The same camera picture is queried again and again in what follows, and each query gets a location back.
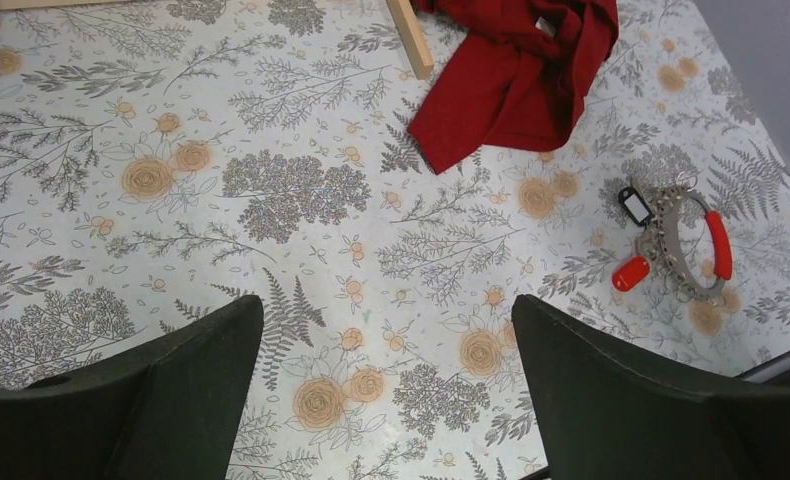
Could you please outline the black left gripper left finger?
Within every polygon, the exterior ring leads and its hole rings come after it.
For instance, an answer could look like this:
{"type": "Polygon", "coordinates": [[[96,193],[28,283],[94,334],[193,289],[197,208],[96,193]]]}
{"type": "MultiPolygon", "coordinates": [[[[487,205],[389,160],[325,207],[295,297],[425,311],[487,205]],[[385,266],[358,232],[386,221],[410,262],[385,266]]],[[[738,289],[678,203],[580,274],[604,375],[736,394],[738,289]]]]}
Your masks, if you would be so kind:
{"type": "Polygon", "coordinates": [[[264,330],[243,296],[91,365],[0,389],[0,479],[221,479],[264,330]]]}

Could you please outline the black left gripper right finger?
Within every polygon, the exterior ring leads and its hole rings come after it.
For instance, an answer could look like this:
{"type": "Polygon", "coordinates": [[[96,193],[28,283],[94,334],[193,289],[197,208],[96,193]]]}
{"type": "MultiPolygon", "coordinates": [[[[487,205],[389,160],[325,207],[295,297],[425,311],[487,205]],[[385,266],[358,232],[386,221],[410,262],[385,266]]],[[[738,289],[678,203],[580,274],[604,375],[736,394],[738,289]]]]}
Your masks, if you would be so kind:
{"type": "Polygon", "coordinates": [[[790,479],[790,351],[729,377],[532,295],[512,323],[547,458],[541,479],[790,479]]]}

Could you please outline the red key tag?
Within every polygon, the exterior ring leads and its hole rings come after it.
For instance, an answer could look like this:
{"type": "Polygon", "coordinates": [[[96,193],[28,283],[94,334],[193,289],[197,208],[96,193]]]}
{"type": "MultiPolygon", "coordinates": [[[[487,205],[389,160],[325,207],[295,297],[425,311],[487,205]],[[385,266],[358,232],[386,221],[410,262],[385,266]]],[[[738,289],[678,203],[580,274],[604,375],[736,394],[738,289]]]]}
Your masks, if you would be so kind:
{"type": "Polygon", "coordinates": [[[639,285],[651,271],[648,259],[637,255],[619,267],[612,275],[613,287],[620,292],[628,292],[639,285]]]}

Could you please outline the metal keyring with red handle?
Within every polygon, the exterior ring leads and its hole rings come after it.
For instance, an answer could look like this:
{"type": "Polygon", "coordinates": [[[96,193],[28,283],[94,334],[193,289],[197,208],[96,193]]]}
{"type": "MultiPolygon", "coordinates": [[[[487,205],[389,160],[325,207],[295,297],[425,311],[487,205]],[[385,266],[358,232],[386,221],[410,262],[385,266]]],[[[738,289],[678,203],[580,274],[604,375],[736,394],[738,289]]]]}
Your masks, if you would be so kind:
{"type": "Polygon", "coordinates": [[[661,267],[665,278],[685,298],[711,302],[720,297],[734,271],[730,237],[720,213],[710,207],[701,193],[686,185],[656,187],[643,199],[653,211],[653,217],[634,241],[635,252],[649,264],[661,267]],[[690,204],[701,210],[712,242],[715,279],[707,285],[693,273],[689,265],[692,256],[682,243],[683,209],[690,204]]]}

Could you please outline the black key tag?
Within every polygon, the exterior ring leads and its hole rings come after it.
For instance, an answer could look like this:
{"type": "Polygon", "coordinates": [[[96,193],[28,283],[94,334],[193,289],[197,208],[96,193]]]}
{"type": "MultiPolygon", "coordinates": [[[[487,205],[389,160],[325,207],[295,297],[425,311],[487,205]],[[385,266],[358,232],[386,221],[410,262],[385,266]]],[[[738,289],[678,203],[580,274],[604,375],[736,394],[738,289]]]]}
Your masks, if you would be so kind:
{"type": "Polygon", "coordinates": [[[632,222],[645,227],[654,218],[654,213],[640,192],[633,186],[623,188],[618,193],[618,202],[632,222]]]}

